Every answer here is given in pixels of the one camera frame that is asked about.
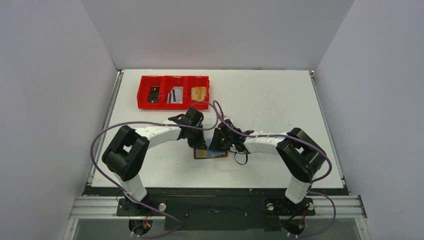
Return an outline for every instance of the wire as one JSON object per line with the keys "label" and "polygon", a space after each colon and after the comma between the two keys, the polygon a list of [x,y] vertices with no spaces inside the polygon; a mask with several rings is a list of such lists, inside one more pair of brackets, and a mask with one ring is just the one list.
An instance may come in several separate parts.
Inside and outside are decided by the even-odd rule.
{"label": "wire", "polygon": [[295,217],[297,217],[299,214],[301,214],[302,212],[305,212],[307,209],[309,208],[309,203],[302,209],[300,209],[299,211],[297,211],[295,214],[293,214],[289,219],[287,219],[284,224],[281,224],[281,227],[284,228],[292,219],[294,219]]}
{"label": "wire", "polygon": [[[312,145],[312,144],[310,144],[310,143],[308,143],[308,142],[306,142],[306,141],[303,141],[303,140],[301,140],[301,139],[298,139],[298,138],[296,138],[296,137],[293,137],[293,136],[289,136],[289,135],[284,135],[284,134],[271,134],[271,135],[247,135],[247,134],[244,134],[244,133],[241,133],[241,132],[238,132],[237,130],[235,130],[235,129],[233,129],[230,125],[228,125],[228,123],[226,123],[225,121],[224,121],[224,118],[223,118],[223,115],[224,115],[224,113],[223,113],[223,111],[222,111],[222,108],[221,108],[221,105],[220,105],[220,103],[218,102],[218,101],[216,101],[216,100],[213,100],[212,101],[212,104],[210,103],[210,102],[207,102],[207,101],[197,101],[197,102],[195,102],[193,105],[191,105],[192,107],[194,106],[194,105],[196,105],[196,104],[199,104],[199,103],[206,103],[206,104],[208,104],[209,106],[211,106],[212,108],[213,108],[213,110],[215,111],[215,113],[216,113],[216,121],[215,121],[215,124],[213,125],[213,126],[211,126],[211,127],[209,127],[209,128],[200,128],[200,127],[196,127],[196,126],[188,126],[188,125],[181,125],[181,124],[164,124],[164,123],[157,123],[157,122],[151,122],[151,121],[127,121],[127,122],[121,122],[121,123],[117,123],[117,124],[115,124],[115,125],[112,125],[112,126],[109,126],[109,127],[106,127],[105,129],[103,129],[99,134],[97,134],[95,137],[94,137],[94,139],[93,139],[93,141],[91,142],[91,145],[90,145],[90,159],[91,159],[91,162],[93,163],[93,165],[94,165],[94,167],[96,168],[96,170],[100,173],[100,174],[102,174],[106,179],[108,179],[110,182],[112,182],[114,185],[116,185],[119,189],[121,189],[122,191],[123,191],[123,193],[130,199],[130,200],[132,200],[133,202],[135,202],[135,203],[137,203],[137,204],[139,204],[139,205],[141,205],[141,206],[143,206],[143,207],[145,207],[145,208],[147,208],[147,209],[150,209],[151,211],[154,211],[154,212],[156,212],[156,213],[159,213],[159,214],[162,214],[162,215],[164,215],[164,216],[166,216],[166,217],[168,217],[168,218],[170,218],[170,219],[172,219],[172,220],[175,220],[175,221],[177,221],[178,223],[180,223],[180,225],[178,226],[178,227],[176,227],[176,228],[174,228],[174,229],[172,229],[172,230],[169,230],[169,231],[166,231],[166,232],[163,232],[163,233],[160,233],[160,234],[157,234],[157,235],[153,235],[153,236],[140,236],[141,238],[145,238],[145,239],[153,239],[153,238],[159,238],[159,237],[162,237],[162,236],[165,236],[165,235],[168,235],[168,234],[170,234],[170,233],[173,233],[173,232],[175,232],[175,231],[177,231],[178,229],[180,229],[182,226],[183,226],[183,223],[179,220],[179,219],[177,219],[176,217],[174,217],[174,216],[172,216],[172,215],[170,215],[170,214],[168,214],[168,213],[166,213],[166,212],[162,212],[162,211],[160,211],[160,210],[158,210],[158,209],[156,209],[156,208],[154,208],[154,207],[151,207],[151,206],[149,206],[149,205],[147,205],[147,204],[145,204],[145,203],[143,203],[143,202],[141,202],[141,201],[139,201],[139,200],[137,200],[137,199],[135,199],[133,196],[131,196],[130,194],[126,194],[126,190],[125,190],[125,188],[124,187],[122,187],[118,182],[116,182],[115,180],[113,180],[110,176],[108,176],[102,169],[100,169],[100,167],[99,167],[99,165],[97,165],[97,163],[96,163],[96,160],[95,160],[95,156],[94,156],[94,147],[95,147],[95,145],[96,145],[96,142],[97,142],[97,140],[100,138],[100,136],[102,136],[104,133],[106,133],[107,131],[109,131],[109,130],[111,130],[111,129],[114,129],[114,128],[117,128],[117,127],[120,127],[120,126],[124,126],[124,125],[131,125],[131,124],[148,124],[148,125],[155,125],[155,126],[162,126],[162,127],[180,127],[180,128],[189,128],[189,129],[194,129],[194,130],[200,130],[200,131],[209,131],[209,130],[213,130],[217,125],[218,125],[218,121],[221,121],[224,125],[226,125],[231,131],[233,131],[233,132],[235,132],[236,134],[238,134],[238,135],[240,135],[240,136],[242,136],[242,137],[245,137],[245,138],[264,138],[264,137],[282,137],[282,138],[288,138],[288,139],[291,139],[291,140],[294,140],[294,141],[297,141],[297,142],[299,142],[299,143],[301,143],[301,144],[304,144],[304,145],[306,145],[306,146],[308,146],[308,147],[310,147],[310,148],[312,148],[313,150],[315,150],[315,151],[317,151],[318,153],[320,153],[324,158],[325,158],[325,160],[327,161],[327,163],[328,163],[328,171],[323,175],[323,176],[321,176],[321,177],[318,177],[318,178],[316,178],[316,179],[314,179],[314,180],[312,180],[311,181],[311,183],[314,183],[314,182],[316,182],[316,181],[319,181],[319,180],[321,180],[321,179],[323,179],[323,178],[325,178],[325,177],[327,177],[329,174],[330,174],[330,172],[331,172],[331,170],[332,170],[332,164],[331,164],[331,162],[330,162],[330,159],[325,155],[325,153],[322,151],[322,150],[320,150],[318,147],[316,147],[316,146],[314,146],[314,145]],[[137,226],[135,226],[133,229],[132,229],[132,232],[134,232],[134,230],[136,230],[138,227],[141,227],[141,225],[142,224],[139,224],[139,225],[137,225]]]}
{"label": "wire", "polygon": [[116,201],[117,201],[118,203],[119,203],[118,196],[119,196],[119,194],[120,194],[120,193],[123,193],[123,192],[122,192],[122,190],[119,190],[119,191],[118,191],[118,193],[116,194]]}
{"label": "wire", "polygon": [[[221,106],[220,106],[220,104],[216,101],[216,100],[213,100],[212,101],[212,103],[213,104],[217,104],[218,106],[219,106],[219,108],[221,108]],[[298,142],[298,143],[301,143],[301,144],[304,144],[304,145],[306,145],[306,146],[308,146],[309,148],[311,148],[311,149],[313,149],[313,150],[315,150],[315,151],[317,151],[319,154],[321,154],[323,157],[324,157],[324,159],[327,161],[327,163],[328,163],[328,170],[327,170],[327,172],[324,174],[324,175],[322,175],[322,176],[320,176],[320,177],[318,177],[318,178],[315,178],[315,179],[313,179],[312,181],[310,181],[310,183],[312,184],[312,183],[315,183],[315,182],[317,182],[317,181],[319,181],[319,180],[322,180],[322,179],[324,179],[324,178],[326,178],[330,173],[331,173],[331,171],[332,171],[332,169],[333,169],[333,165],[332,165],[332,163],[331,163],[331,161],[330,161],[330,159],[329,159],[329,157],[321,150],[321,149],[319,149],[318,147],[316,147],[316,146],[314,146],[313,144],[310,144],[309,142],[307,142],[307,141],[304,141],[304,140],[301,140],[301,139],[299,139],[299,138],[296,138],[296,137],[294,137],[294,136],[289,136],[289,135],[284,135],[284,134],[261,134],[261,135],[247,135],[247,134],[244,134],[244,133],[242,133],[242,132],[239,132],[239,131],[237,131],[237,130],[235,130],[234,128],[232,128],[228,123],[226,123],[225,121],[224,121],[224,119],[219,115],[219,113],[218,113],[218,111],[217,111],[217,109],[216,109],[216,107],[214,107],[214,110],[215,110],[215,112],[216,112],[216,116],[218,117],[218,119],[227,127],[227,128],[229,128],[231,131],[233,131],[234,133],[236,133],[236,134],[238,134],[238,135],[240,135],[240,136],[242,136],[242,137],[245,137],[245,138],[269,138],[269,137],[280,137],[280,138],[286,138],[286,139],[291,139],[291,140],[294,140],[294,141],[296,141],[296,142]]]}
{"label": "wire", "polygon": [[302,221],[299,222],[299,225],[302,225],[302,223],[305,221],[306,218],[306,211],[303,212]]}
{"label": "wire", "polygon": [[287,230],[283,227],[283,229],[284,229],[286,232],[288,232],[287,234],[288,234],[289,236],[297,237],[297,238],[313,237],[313,236],[316,236],[316,235],[322,234],[323,232],[327,231],[327,230],[328,230],[328,229],[329,229],[329,228],[330,228],[330,227],[334,224],[334,222],[336,221],[336,205],[334,204],[334,201],[333,201],[333,200],[332,200],[329,196],[327,196],[327,195],[325,195],[325,194],[323,194],[323,193],[320,193],[320,192],[310,191],[310,192],[309,192],[309,194],[317,195],[317,196],[323,196],[324,198],[328,199],[328,200],[331,202],[332,209],[333,209],[333,215],[332,215],[331,222],[330,222],[330,224],[328,224],[326,227],[324,227],[323,229],[321,229],[321,230],[319,230],[319,231],[317,231],[317,232],[308,233],[308,234],[302,234],[302,235],[294,235],[294,234],[291,234],[290,232],[288,232],[288,231],[287,231]]}
{"label": "wire", "polygon": [[146,223],[146,225],[151,228],[152,226],[150,225],[150,223],[147,221],[147,218],[150,217],[152,215],[153,211],[150,211],[150,213],[146,216],[146,218],[144,219],[144,222]]}
{"label": "wire", "polygon": [[[199,104],[199,103],[206,103],[206,104],[208,104],[209,106],[211,106],[214,110],[215,110],[215,112],[218,114],[218,110],[217,110],[217,108],[213,105],[213,104],[211,104],[211,103],[209,103],[209,102],[206,102],[206,101],[198,101],[198,102],[195,102],[192,106],[194,106],[194,105],[196,105],[196,104]],[[163,232],[163,233],[160,233],[160,234],[157,234],[157,235],[153,235],[153,236],[140,236],[141,238],[145,238],[145,239],[153,239],[153,238],[159,238],[159,237],[162,237],[162,236],[165,236],[165,235],[168,235],[168,234],[170,234],[170,233],[173,233],[173,232],[175,232],[175,231],[177,231],[178,229],[180,229],[182,226],[183,226],[183,223],[178,219],[178,218],[176,218],[176,217],[174,217],[174,216],[172,216],[172,215],[170,215],[170,214],[168,214],[168,213],[166,213],[166,212],[163,212],[163,211],[160,211],[159,209],[156,209],[156,208],[154,208],[154,207],[151,207],[151,206],[149,206],[149,205],[147,205],[147,204],[145,204],[145,203],[143,203],[143,202],[141,202],[141,201],[139,201],[139,200],[137,200],[137,199],[135,199],[132,195],[130,195],[130,194],[126,194],[126,190],[125,190],[125,188],[124,187],[122,187],[118,182],[116,182],[115,180],[113,180],[110,176],[108,176],[100,167],[99,167],[99,165],[96,163],[96,160],[95,160],[95,157],[94,157],[94,147],[95,147],[95,145],[96,145],[96,142],[97,142],[97,140],[100,138],[100,136],[102,136],[104,133],[106,133],[107,131],[109,131],[109,130],[111,130],[111,129],[114,129],[114,128],[117,128],[117,127],[120,127],[120,126],[124,126],[124,125],[130,125],[130,124],[149,124],[149,125],[156,125],[156,126],[163,126],[163,127],[166,127],[166,126],[168,126],[168,127],[180,127],[180,128],[189,128],[189,129],[195,129],[195,130],[201,130],[201,131],[208,131],[208,130],[212,130],[212,129],[214,129],[217,125],[218,125],[218,118],[216,119],[216,122],[215,122],[215,124],[212,126],[212,127],[209,127],[209,128],[200,128],[200,127],[195,127],[195,126],[188,126],[188,125],[180,125],[180,124],[164,124],[164,123],[157,123],[157,122],[151,122],[151,121],[127,121],[127,122],[121,122],[121,123],[118,123],[118,124],[115,124],[115,125],[112,125],[112,126],[109,126],[109,127],[106,127],[105,129],[103,129],[99,134],[97,134],[95,137],[94,137],[94,139],[93,139],[93,141],[91,142],[91,145],[90,145],[90,159],[91,159],[91,162],[93,163],[93,165],[94,165],[94,167],[96,168],[96,170],[100,173],[100,174],[102,174],[106,179],[108,179],[110,182],[112,182],[114,185],[116,185],[120,190],[122,190],[122,192],[124,193],[124,195],[126,195],[131,201],[133,201],[133,202],[135,202],[135,203],[137,203],[137,204],[139,204],[139,205],[141,205],[141,206],[143,206],[143,207],[145,207],[145,208],[147,208],[147,209],[150,209],[151,211],[154,211],[154,212],[156,212],[156,213],[159,213],[159,214],[162,214],[162,215],[164,215],[164,216],[166,216],[166,217],[168,217],[168,218],[170,218],[170,219],[172,219],[172,220],[175,220],[175,221],[177,221],[180,225],[179,226],[177,226],[176,228],[174,228],[174,229],[171,229],[171,230],[169,230],[169,231],[165,231],[165,232]],[[131,230],[131,232],[135,232],[135,230],[137,229],[137,228],[139,228],[139,227],[141,227],[143,224],[139,224],[139,225],[137,225],[137,226],[135,226],[132,230]]]}
{"label": "wire", "polygon": [[[228,152],[230,152],[230,153],[233,153],[234,154],[234,161],[238,164],[238,165],[246,165],[247,163],[248,163],[248,160],[249,160],[249,155],[247,154],[247,153],[240,153],[240,152],[235,152],[235,151],[231,151],[231,150],[228,150]],[[246,161],[244,162],[244,163],[240,163],[239,161],[237,161],[237,159],[236,159],[236,155],[237,154],[240,154],[240,155],[246,155]]]}

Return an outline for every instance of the red tray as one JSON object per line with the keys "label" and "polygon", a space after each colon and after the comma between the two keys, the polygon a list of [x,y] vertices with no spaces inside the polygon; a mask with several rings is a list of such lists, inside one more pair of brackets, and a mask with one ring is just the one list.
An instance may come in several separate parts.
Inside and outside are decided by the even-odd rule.
{"label": "red tray", "polygon": [[[194,98],[197,97],[196,99],[199,101],[201,99],[199,96],[204,96],[203,101],[209,102],[208,76],[141,76],[137,93],[138,108],[147,110],[187,110],[192,104],[197,102],[192,99],[192,88],[195,91]],[[198,103],[194,106],[197,110],[207,110],[208,107],[209,105],[206,103]]]}

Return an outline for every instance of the purple cable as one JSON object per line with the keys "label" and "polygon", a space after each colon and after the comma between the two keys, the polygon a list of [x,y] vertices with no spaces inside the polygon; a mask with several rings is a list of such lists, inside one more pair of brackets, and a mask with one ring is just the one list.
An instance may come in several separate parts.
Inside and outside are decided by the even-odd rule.
{"label": "purple cable", "polygon": [[[308,234],[302,234],[302,235],[297,235],[297,238],[306,238],[306,237],[313,237],[316,236],[318,234],[322,234],[323,232],[327,231],[336,221],[336,205],[334,204],[334,201],[327,195],[320,193],[320,192],[315,192],[315,191],[310,191],[309,192],[312,195],[317,195],[317,196],[323,196],[324,198],[328,199],[331,202],[332,205],[332,209],[333,209],[333,215],[332,215],[332,220],[330,222],[330,224],[328,226],[326,226],[325,228],[323,228],[322,230],[319,230],[317,232],[313,232],[313,233],[308,233]],[[296,235],[289,233],[284,227],[283,229],[292,237],[296,237]]]}
{"label": "purple cable", "polygon": [[[209,103],[209,102],[207,102],[207,101],[198,101],[198,102],[195,102],[192,106],[194,106],[194,105],[196,105],[196,104],[199,104],[199,103],[206,103],[206,104],[208,104],[209,106],[211,106],[212,107],[212,109],[215,111],[215,113],[216,113],[216,116],[217,116],[217,118],[216,118],[216,122],[215,122],[215,124],[213,125],[213,126],[211,126],[211,127],[209,127],[209,128],[200,128],[200,127],[195,127],[195,126],[187,126],[187,125],[180,125],[180,124],[164,124],[164,123],[157,123],[157,122],[151,122],[151,121],[127,121],[127,122],[121,122],[121,123],[118,123],[118,124],[115,124],[115,125],[112,125],[112,126],[109,126],[109,127],[107,127],[107,128],[105,128],[105,129],[103,129],[99,134],[97,134],[95,137],[94,137],[94,139],[93,139],[93,141],[91,142],[91,146],[90,146],[90,158],[91,158],[91,162],[93,163],[93,165],[94,165],[94,167],[97,169],[97,171],[99,172],[99,173],[101,173],[106,179],[108,179],[109,181],[111,181],[114,185],[116,185],[120,190],[122,190],[124,193],[126,193],[127,191],[125,190],[125,188],[123,188],[119,183],[117,183],[116,181],[114,181],[111,177],[109,177],[104,171],[102,171],[101,169],[100,169],[100,167],[97,165],[97,163],[96,163],[96,160],[95,160],[95,157],[94,157],[94,146],[95,146],[95,144],[96,144],[96,142],[97,142],[97,140],[100,138],[100,136],[101,135],[103,135],[104,133],[106,133],[107,131],[109,131],[109,130],[111,130],[111,129],[114,129],[114,128],[117,128],[117,127],[120,127],[120,126],[124,126],[124,125],[130,125],[130,124],[148,124],[148,125],[155,125],[155,126],[162,126],[162,127],[180,127],[180,128],[189,128],[189,129],[195,129],[195,130],[201,130],[201,131],[209,131],[209,130],[212,130],[212,129],[214,129],[217,125],[218,125],[218,120],[220,120],[224,125],[226,125],[231,131],[233,131],[233,132],[235,132],[236,134],[238,134],[238,135],[240,135],[240,136],[242,136],[242,137],[246,137],[246,138],[264,138],[264,137],[283,137],[283,138],[288,138],[288,139],[292,139],[292,140],[294,140],[294,141],[297,141],[297,142],[299,142],[299,143],[302,143],[302,144],[304,144],[304,145],[306,145],[306,146],[308,146],[308,147],[310,147],[310,148],[312,148],[312,149],[314,149],[315,151],[317,151],[317,152],[319,152],[324,158],[325,158],[325,160],[328,162],[328,171],[327,171],[327,173],[325,173],[323,176],[321,176],[321,177],[318,177],[318,178],[316,178],[316,179],[314,179],[314,180],[312,180],[311,181],[311,183],[314,183],[314,182],[316,182],[316,181],[319,181],[319,180],[321,180],[321,179],[323,179],[323,178],[325,178],[325,177],[327,177],[329,174],[330,174],[330,172],[331,172],[331,170],[332,170],[332,164],[331,164],[331,162],[330,162],[330,159],[324,154],[324,152],[323,151],[321,151],[319,148],[317,148],[316,146],[314,146],[314,145],[312,145],[312,144],[310,144],[310,143],[308,143],[308,142],[306,142],[306,141],[303,141],[303,140],[300,140],[300,139],[298,139],[298,138],[296,138],[296,137],[292,137],[292,136],[289,136],[289,135],[284,135],[284,134],[270,134],[270,135],[258,135],[258,136],[252,136],[252,135],[246,135],[246,134],[243,134],[243,133],[241,133],[241,132],[238,132],[238,131],[236,131],[235,129],[233,129],[231,126],[229,126],[228,125],[228,123],[226,123],[225,121],[224,121],[224,119],[223,119],[223,117],[220,115],[220,113],[222,114],[223,113],[223,111],[222,111],[222,108],[221,108],[221,105],[220,105],[220,103],[218,102],[218,101],[216,101],[216,100],[214,100],[214,101],[212,101],[212,103],[213,104],[211,104],[211,103]],[[218,112],[218,109],[215,107],[215,104],[219,107],[219,110],[220,110],[220,113]],[[168,234],[170,234],[170,233],[173,233],[173,232],[175,232],[175,231],[177,231],[178,229],[180,229],[181,227],[182,227],[182,225],[183,225],[183,223],[179,220],[179,219],[177,219],[176,217],[174,217],[174,216],[172,216],[172,215],[170,215],[170,214],[168,214],[168,213],[166,213],[166,212],[162,212],[162,211],[160,211],[160,210],[158,210],[158,209],[156,209],[156,208],[154,208],[154,207],[151,207],[151,206],[149,206],[149,205],[147,205],[147,204],[145,204],[145,203],[143,203],[143,202],[141,202],[141,201],[138,201],[137,199],[135,199],[133,196],[131,196],[131,195],[127,195],[126,194],[126,196],[129,198],[129,199],[131,199],[133,202],[135,202],[135,203],[137,203],[137,204],[140,204],[141,206],[143,206],[143,207],[145,207],[145,208],[147,208],[147,209],[149,209],[149,210],[151,210],[151,211],[154,211],[154,212],[156,212],[156,213],[159,213],[159,214],[162,214],[162,215],[164,215],[164,216],[166,216],[166,217],[168,217],[168,218],[170,218],[170,219],[173,219],[173,220],[175,220],[175,221],[177,221],[178,223],[180,223],[180,226],[178,226],[178,227],[176,227],[176,228],[174,228],[174,229],[172,229],[172,230],[169,230],[169,231],[166,231],[166,232],[163,232],[163,233],[160,233],[160,234],[158,234],[158,235],[154,235],[154,236],[140,236],[141,238],[145,238],[145,239],[153,239],[153,238],[159,238],[159,237],[162,237],[162,236],[165,236],[165,235],[168,235]],[[132,229],[132,232],[134,232],[138,227],[140,227],[141,226],[141,224],[139,224],[139,225],[137,225],[137,226],[135,226],[133,229]]]}
{"label": "purple cable", "polygon": [[[220,106],[220,104],[216,101],[216,100],[213,100],[212,101],[212,103],[213,104],[217,104],[218,106],[219,106],[219,108],[221,108],[221,106]],[[322,179],[324,179],[325,177],[327,177],[329,174],[330,174],[330,172],[332,171],[332,169],[333,169],[333,165],[332,165],[332,163],[331,163],[331,161],[330,161],[330,159],[329,159],[329,157],[321,150],[321,149],[319,149],[318,147],[316,147],[316,146],[314,146],[314,145],[312,145],[312,144],[310,144],[309,142],[306,142],[306,141],[304,141],[304,140],[301,140],[301,139],[299,139],[299,138],[296,138],[296,137],[294,137],[294,136],[289,136],[289,135],[284,135],[284,134],[262,134],[262,135],[247,135],[247,134],[244,134],[244,133],[241,133],[241,132],[238,132],[237,130],[235,130],[234,128],[232,128],[230,125],[228,125],[228,123],[226,123],[225,121],[224,121],[224,119],[221,117],[221,115],[219,115],[218,114],[218,111],[217,111],[217,109],[215,108],[215,107],[213,107],[214,108],[214,110],[215,110],[215,112],[216,112],[216,116],[218,117],[218,119],[225,125],[225,126],[227,126],[227,128],[229,128],[231,131],[233,131],[233,132],[235,132],[236,134],[238,134],[238,135],[240,135],[240,136],[242,136],[242,137],[245,137],[245,138],[268,138],[268,137],[281,137],[281,138],[286,138],[286,139],[291,139],[291,140],[294,140],[294,141],[296,141],[296,142],[299,142],[299,143],[301,143],[301,144],[304,144],[304,145],[306,145],[306,146],[308,146],[308,147],[310,147],[311,149],[313,149],[313,150],[315,150],[315,151],[317,151],[319,154],[321,154],[324,158],[325,158],[325,160],[327,161],[327,163],[328,163],[328,171],[324,174],[324,175],[322,175],[322,176],[320,176],[320,177],[318,177],[318,178],[315,178],[315,179],[313,179],[312,181],[310,181],[310,183],[312,184],[312,183],[315,183],[316,181],[319,181],[319,180],[322,180]]]}

